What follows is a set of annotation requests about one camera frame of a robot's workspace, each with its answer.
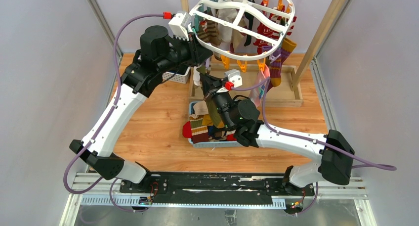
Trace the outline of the olive green sock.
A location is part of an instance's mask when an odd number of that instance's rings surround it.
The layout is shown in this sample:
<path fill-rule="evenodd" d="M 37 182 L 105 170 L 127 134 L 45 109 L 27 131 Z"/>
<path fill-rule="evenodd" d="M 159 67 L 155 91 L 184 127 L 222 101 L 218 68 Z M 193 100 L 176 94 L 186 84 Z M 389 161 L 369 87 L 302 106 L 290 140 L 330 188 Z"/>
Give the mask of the olive green sock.
<path fill-rule="evenodd" d="M 196 86 L 200 86 L 203 93 L 203 100 L 209 112 L 209 117 L 212 124 L 219 129 L 225 127 L 221 116 L 217 110 L 215 103 L 212 100 L 212 96 L 219 89 L 223 88 L 225 82 L 221 78 L 211 76 L 206 72 L 205 66 L 199 66 L 194 71 L 194 82 L 197 81 Z"/>

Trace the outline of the white oval sock hanger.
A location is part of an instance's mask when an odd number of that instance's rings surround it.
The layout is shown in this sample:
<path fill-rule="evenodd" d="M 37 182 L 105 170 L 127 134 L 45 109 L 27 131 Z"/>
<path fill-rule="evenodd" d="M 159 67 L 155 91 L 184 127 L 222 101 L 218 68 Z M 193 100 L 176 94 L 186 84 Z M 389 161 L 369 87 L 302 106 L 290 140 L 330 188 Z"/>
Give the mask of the white oval sock hanger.
<path fill-rule="evenodd" d="M 217 25 L 231 29 L 232 31 L 237 31 L 249 35 L 257 40 L 268 43 L 271 48 L 267 51 L 262 52 L 258 55 L 248 56 L 248 55 L 237 55 L 233 54 L 227 50 L 221 49 L 212 45 L 209 42 L 204 42 L 201 39 L 198 39 L 198 42 L 205 48 L 220 54 L 221 56 L 228 57 L 240 61 L 253 61 L 261 60 L 265 57 L 270 56 L 274 53 L 282 44 L 284 38 L 291 25 L 293 24 L 293 19 L 295 17 L 295 5 L 292 0 L 282 0 L 286 2 L 286 9 L 284 12 L 281 10 L 269 8 L 265 5 L 260 5 L 258 3 L 253 3 L 248 0 L 200 0 L 190 11 L 189 15 L 193 17 L 200 17 L 206 21 L 215 22 Z M 209 15 L 199 10 L 200 7 L 209 7 L 217 10 L 222 9 L 233 9 L 237 12 L 233 21 L 228 21 Z M 255 20 L 259 21 L 260 24 L 264 25 L 266 28 L 271 29 L 272 31 L 278 33 L 277 38 L 272 38 L 267 35 L 262 35 L 257 32 L 254 32 L 250 28 L 244 28 L 239 26 L 239 22 L 244 17 L 245 13 L 248 13 L 254 17 Z"/>

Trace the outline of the striped olive sock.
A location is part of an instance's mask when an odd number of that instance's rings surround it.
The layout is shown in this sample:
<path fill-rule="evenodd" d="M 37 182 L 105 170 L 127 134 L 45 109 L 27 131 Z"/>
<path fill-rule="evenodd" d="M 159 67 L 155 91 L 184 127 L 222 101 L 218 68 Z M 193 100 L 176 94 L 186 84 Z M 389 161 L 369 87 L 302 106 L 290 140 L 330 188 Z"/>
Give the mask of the striped olive sock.
<path fill-rule="evenodd" d="M 203 117 L 189 118 L 191 128 L 191 141 L 193 143 L 208 142 L 209 132 L 207 125 L 203 124 Z"/>

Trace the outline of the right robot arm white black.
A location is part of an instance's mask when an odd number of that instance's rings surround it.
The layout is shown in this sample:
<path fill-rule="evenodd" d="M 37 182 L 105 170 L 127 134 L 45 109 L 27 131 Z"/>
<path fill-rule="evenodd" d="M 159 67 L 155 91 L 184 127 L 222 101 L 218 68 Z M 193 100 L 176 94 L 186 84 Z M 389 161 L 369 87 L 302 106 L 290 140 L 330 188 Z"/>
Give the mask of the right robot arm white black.
<path fill-rule="evenodd" d="M 221 130 L 233 131 L 242 146 L 281 149 L 310 158 L 308 164 L 287 167 L 282 181 L 287 194 L 294 195 L 318 181 L 349 184 L 353 167 L 350 155 L 355 152 L 341 132 L 308 134 L 269 126 L 259 119 L 260 112 L 250 98 L 231 97 L 229 91 L 237 87 L 240 80 L 240 75 L 230 79 L 200 74 L 204 100 L 213 112 L 211 119 L 221 124 Z"/>

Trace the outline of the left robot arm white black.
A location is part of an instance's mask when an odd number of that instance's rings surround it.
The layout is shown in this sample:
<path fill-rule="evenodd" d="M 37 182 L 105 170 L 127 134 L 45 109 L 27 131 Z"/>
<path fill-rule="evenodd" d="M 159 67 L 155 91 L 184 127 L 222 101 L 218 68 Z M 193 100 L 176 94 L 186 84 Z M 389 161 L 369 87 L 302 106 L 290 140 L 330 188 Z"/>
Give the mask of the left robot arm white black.
<path fill-rule="evenodd" d="M 72 140 L 69 148 L 102 178 L 128 180 L 144 193 L 152 185 L 147 169 L 117 156 L 115 143 L 132 115 L 163 82 L 163 73 L 201 65 L 212 51 L 202 46 L 192 32 L 185 38 L 171 37 L 167 28 L 159 25 L 147 28 L 139 41 L 136 60 L 123 72 L 113 100 L 92 131 L 81 140 Z"/>

